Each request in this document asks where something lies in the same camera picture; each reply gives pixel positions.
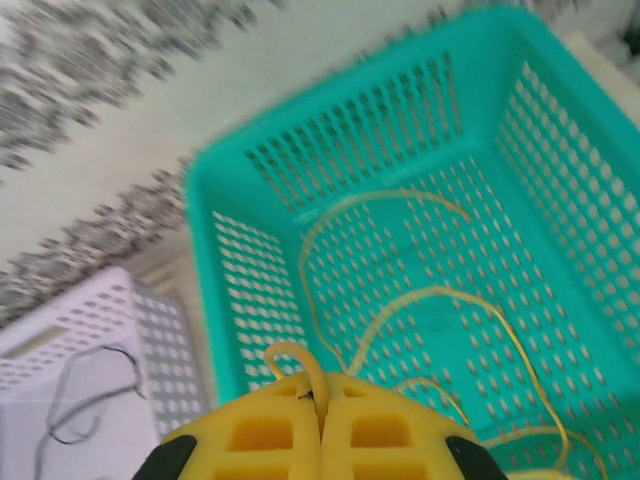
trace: black cable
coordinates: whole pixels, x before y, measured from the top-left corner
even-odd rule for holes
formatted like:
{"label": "black cable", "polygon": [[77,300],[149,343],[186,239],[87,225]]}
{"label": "black cable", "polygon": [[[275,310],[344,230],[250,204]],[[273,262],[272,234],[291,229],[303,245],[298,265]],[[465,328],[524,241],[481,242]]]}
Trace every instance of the black cable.
{"label": "black cable", "polygon": [[[59,405],[61,403],[63,392],[65,390],[67,382],[69,381],[70,372],[73,365],[82,357],[87,357],[104,350],[117,352],[117,353],[120,353],[121,355],[124,355],[127,358],[127,360],[131,363],[131,366],[135,374],[135,381],[131,385],[128,385],[126,387],[117,388],[110,392],[105,392],[100,395],[95,395],[86,400],[83,400],[78,405],[76,405],[73,409],[69,410],[68,412],[60,416],[57,420],[54,420],[55,414],[58,412]],[[78,434],[78,438],[75,438],[73,440],[66,440],[66,439],[60,438],[60,436],[57,433],[58,430],[64,428],[78,415],[84,413],[88,409],[96,405],[99,405],[109,399],[116,398],[130,392],[135,392],[136,395],[138,395],[140,398],[145,399],[146,397],[142,394],[142,391],[141,391],[142,380],[143,380],[142,372],[140,371],[140,366],[138,365],[138,361],[135,359],[135,357],[133,357],[133,355],[131,355],[126,350],[113,345],[100,345],[98,347],[90,348],[83,352],[76,353],[75,355],[72,355],[71,357],[69,357],[65,362],[64,366],[62,367],[62,372],[60,372],[60,378],[58,380],[58,384],[56,385],[56,388],[53,394],[53,399],[51,401],[51,405],[49,406],[47,415],[45,417],[45,425],[46,425],[47,431],[42,436],[42,438],[38,441],[38,445],[36,446],[35,459],[34,459],[34,473],[33,473],[34,480],[42,479],[45,452],[46,452],[46,447],[47,447],[47,444],[49,443],[49,440],[53,439],[62,445],[77,445],[79,443],[86,442],[90,440],[97,433],[98,428],[100,426],[100,422],[102,421],[102,417],[96,415],[93,418],[93,422],[89,427],[89,429],[84,433]]]}

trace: black wire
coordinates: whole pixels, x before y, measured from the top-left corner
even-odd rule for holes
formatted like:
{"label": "black wire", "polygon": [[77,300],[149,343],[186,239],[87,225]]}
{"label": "black wire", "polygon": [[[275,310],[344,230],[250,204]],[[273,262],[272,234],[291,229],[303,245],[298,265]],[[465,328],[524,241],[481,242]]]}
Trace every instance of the black wire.
{"label": "black wire", "polygon": [[[121,387],[121,388],[112,390],[110,392],[105,392],[100,395],[95,395],[86,400],[83,400],[78,405],[76,405],[73,409],[69,410],[68,412],[60,416],[57,420],[54,419],[55,414],[59,410],[59,405],[61,403],[62,395],[67,385],[67,382],[69,381],[70,372],[73,365],[80,358],[94,355],[103,350],[116,352],[116,353],[120,353],[121,355],[124,355],[127,358],[127,360],[131,363],[131,366],[135,374],[135,381],[131,385],[128,385],[126,387]],[[47,431],[42,436],[42,438],[38,441],[38,445],[36,446],[35,459],[34,459],[34,473],[33,473],[34,480],[42,479],[42,471],[44,467],[46,447],[50,440],[53,439],[62,445],[77,445],[79,443],[86,442],[90,440],[97,433],[98,428],[100,427],[100,422],[102,421],[102,417],[96,415],[93,418],[93,421],[89,429],[84,433],[78,434],[78,437],[73,440],[66,440],[66,439],[60,438],[60,436],[57,433],[58,430],[64,428],[78,415],[84,413],[88,409],[96,405],[99,405],[109,399],[116,398],[130,392],[135,392],[136,395],[138,395],[140,398],[145,399],[146,397],[142,394],[141,387],[142,387],[142,372],[140,371],[140,366],[138,365],[138,361],[135,359],[135,357],[133,357],[133,355],[131,355],[129,352],[127,352],[122,348],[119,348],[113,345],[100,345],[98,347],[90,348],[83,352],[76,353],[75,355],[72,355],[71,357],[69,357],[65,362],[64,366],[62,367],[62,372],[60,372],[60,378],[58,380],[58,384],[56,385],[56,388],[53,394],[53,399],[51,401],[51,405],[49,406],[49,410],[47,411],[47,415],[45,417],[45,425],[46,425]]]}

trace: yellow plastic object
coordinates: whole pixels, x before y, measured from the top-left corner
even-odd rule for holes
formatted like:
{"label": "yellow plastic object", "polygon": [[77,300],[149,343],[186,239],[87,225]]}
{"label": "yellow plastic object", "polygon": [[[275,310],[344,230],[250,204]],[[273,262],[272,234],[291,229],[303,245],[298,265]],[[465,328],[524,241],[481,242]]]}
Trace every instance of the yellow plastic object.
{"label": "yellow plastic object", "polygon": [[321,438],[305,373],[185,425],[163,443],[197,445],[180,480],[464,480],[445,439],[474,434],[403,397],[343,374],[327,374]]}

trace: turquoise plastic basket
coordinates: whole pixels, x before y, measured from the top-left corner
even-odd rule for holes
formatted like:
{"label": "turquoise plastic basket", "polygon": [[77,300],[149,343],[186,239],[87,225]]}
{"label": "turquoise plastic basket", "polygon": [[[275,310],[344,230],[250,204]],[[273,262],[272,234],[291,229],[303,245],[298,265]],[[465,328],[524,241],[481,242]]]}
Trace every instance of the turquoise plastic basket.
{"label": "turquoise plastic basket", "polygon": [[[338,370],[297,271],[320,214],[360,192],[413,188],[334,219],[308,276],[324,335],[349,361],[383,305],[428,285],[500,305],[567,426],[613,478],[640,478],[640,135],[545,25],[511,8],[468,14],[333,77],[216,142],[190,172],[188,211],[219,402],[273,381],[263,350],[308,345]],[[297,368],[285,362],[289,372]],[[495,318],[444,297],[381,329],[361,376],[437,378],[484,438],[551,424]],[[408,395],[455,416],[433,391]],[[559,442],[496,450],[550,465]],[[577,446],[570,470],[599,478]]]}

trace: white plastic basket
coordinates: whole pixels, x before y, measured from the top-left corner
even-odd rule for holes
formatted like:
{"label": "white plastic basket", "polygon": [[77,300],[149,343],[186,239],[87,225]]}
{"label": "white plastic basket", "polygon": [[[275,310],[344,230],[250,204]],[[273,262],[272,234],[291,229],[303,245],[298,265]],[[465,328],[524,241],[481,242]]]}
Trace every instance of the white plastic basket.
{"label": "white plastic basket", "polygon": [[[84,429],[100,416],[98,433],[86,444],[50,445],[43,480],[130,478],[162,436],[209,410],[180,304],[110,268],[0,332],[0,478],[33,477],[65,362],[105,344],[137,360],[146,400],[123,395],[77,418],[74,428]],[[92,355],[73,370],[61,410],[132,378],[118,355]]]}

